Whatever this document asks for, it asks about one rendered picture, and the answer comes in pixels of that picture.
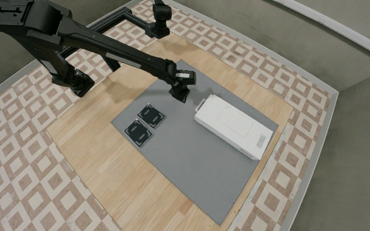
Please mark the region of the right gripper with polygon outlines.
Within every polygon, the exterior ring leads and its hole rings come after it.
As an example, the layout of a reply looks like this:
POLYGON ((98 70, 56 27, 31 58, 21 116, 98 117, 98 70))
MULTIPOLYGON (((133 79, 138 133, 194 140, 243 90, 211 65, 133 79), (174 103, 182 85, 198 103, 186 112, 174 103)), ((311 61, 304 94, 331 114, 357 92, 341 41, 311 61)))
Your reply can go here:
POLYGON ((186 99, 188 97, 188 94, 190 93, 190 89, 187 89, 185 92, 183 92, 182 84, 181 84, 181 86, 179 86, 177 88, 172 87, 169 90, 169 93, 171 93, 172 97, 179 100, 180 102, 186 103, 186 99))

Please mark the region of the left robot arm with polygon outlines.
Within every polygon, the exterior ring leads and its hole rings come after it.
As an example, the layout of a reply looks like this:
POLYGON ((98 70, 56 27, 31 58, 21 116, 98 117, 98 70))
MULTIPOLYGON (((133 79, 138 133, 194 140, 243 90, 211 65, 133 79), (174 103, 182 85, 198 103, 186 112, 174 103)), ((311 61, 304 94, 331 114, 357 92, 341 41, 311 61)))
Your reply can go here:
POLYGON ((170 6, 165 5, 162 0, 152 0, 153 1, 153 13, 156 20, 155 26, 151 28, 151 31, 157 36, 161 36, 170 31, 167 28, 166 20, 171 20, 172 9, 170 6))

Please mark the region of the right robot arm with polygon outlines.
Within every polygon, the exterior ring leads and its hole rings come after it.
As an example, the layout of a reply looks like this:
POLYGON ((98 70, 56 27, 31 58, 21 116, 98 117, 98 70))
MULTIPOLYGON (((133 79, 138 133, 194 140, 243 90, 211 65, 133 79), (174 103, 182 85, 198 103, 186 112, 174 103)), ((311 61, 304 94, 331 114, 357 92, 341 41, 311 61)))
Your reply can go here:
POLYGON ((0 0, 0 32, 17 40, 52 75, 52 83, 80 96, 92 83, 54 52, 64 46, 84 49, 139 68, 173 88, 196 85, 196 73, 177 70, 173 60, 149 55, 73 20, 72 11, 49 0, 0 0), (61 22, 61 24, 60 24, 61 22), (59 27, 60 25, 60 27, 59 27), (59 28, 59 30, 58 30, 59 28), (58 30, 58 35, 56 35, 58 30))

